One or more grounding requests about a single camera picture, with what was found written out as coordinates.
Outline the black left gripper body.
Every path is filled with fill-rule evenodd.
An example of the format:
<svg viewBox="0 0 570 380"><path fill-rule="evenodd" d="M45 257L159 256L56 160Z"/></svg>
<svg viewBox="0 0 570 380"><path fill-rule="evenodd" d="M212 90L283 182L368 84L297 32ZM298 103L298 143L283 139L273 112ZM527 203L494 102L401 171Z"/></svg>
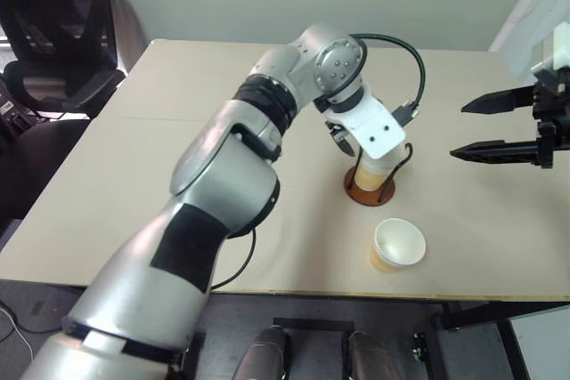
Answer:
<svg viewBox="0 0 570 380"><path fill-rule="evenodd" d="M330 137L335 143L341 143L349 135L349 132L340 124L326 121L325 125L328 127L330 131Z"/></svg>

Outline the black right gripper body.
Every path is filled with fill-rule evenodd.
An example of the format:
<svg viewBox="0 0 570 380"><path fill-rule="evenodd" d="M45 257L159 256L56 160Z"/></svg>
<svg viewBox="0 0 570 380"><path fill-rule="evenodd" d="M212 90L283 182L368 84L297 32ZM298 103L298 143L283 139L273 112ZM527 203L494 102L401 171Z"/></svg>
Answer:
<svg viewBox="0 0 570 380"><path fill-rule="evenodd" d="M533 96L537 138L532 164L551 169L554 152L569 150L569 71L558 72L558 79L553 88L537 82Z"/></svg>

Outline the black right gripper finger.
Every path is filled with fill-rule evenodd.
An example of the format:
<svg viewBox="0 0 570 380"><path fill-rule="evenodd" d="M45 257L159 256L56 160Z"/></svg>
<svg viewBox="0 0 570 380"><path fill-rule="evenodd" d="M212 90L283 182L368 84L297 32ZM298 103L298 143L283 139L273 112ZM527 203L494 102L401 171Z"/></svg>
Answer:
<svg viewBox="0 0 570 380"><path fill-rule="evenodd" d="M461 108L462 113L492 115L533 105L533 85L486 93Z"/></svg>
<svg viewBox="0 0 570 380"><path fill-rule="evenodd" d="M452 157L483 164L537 165L538 145L535 141L478 141L450 151Z"/></svg>

